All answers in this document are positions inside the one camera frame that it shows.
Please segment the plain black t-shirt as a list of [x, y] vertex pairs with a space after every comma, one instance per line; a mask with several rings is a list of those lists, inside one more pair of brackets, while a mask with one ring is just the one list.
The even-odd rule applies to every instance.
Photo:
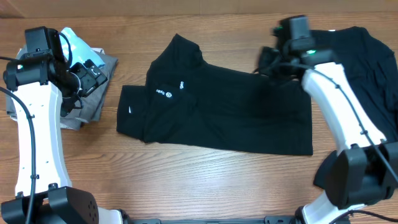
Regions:
[[316, 44], [330, 47], [351, 89], [373, 124], [397, 141], [397, 62], [394, 51], [363, 27], [312, 30]]

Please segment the black polo shirt with logo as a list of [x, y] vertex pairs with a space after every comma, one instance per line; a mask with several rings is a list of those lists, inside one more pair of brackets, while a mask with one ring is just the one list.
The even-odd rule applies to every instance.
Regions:
[[311, 99], [299, 82], [211, 65], [180, 35], [151, 63], [145, 85], [123, 86], [116, 129], [146, 143], [313, 153]]

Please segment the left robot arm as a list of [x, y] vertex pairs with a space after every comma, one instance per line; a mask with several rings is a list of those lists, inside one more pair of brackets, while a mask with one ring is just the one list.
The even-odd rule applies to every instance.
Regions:
[[14, 200], [1, 204], [6, 223], [130, 223], [123, 210], [107, 210], [75, 189], [63, 156], [60, 112], [63, 96], [77, 87], [62, 56], [29, 54], [4, 72], [16, 107], [19, 174]]

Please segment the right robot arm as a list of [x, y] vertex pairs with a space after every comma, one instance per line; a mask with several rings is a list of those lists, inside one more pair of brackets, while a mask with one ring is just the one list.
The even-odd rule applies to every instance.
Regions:
[[397, 189], [397, 143], [387, 142], [346, 78], [331, 49], [299, 51], [264, 47], [257, 73], [275, 78], [285, 68], [320, 107], [336, 150], [322, 162], [315, 183], [323, 189], [295, 215], [266, 216], [265, 223], [349, 223], [349, 215], [390, 199]]

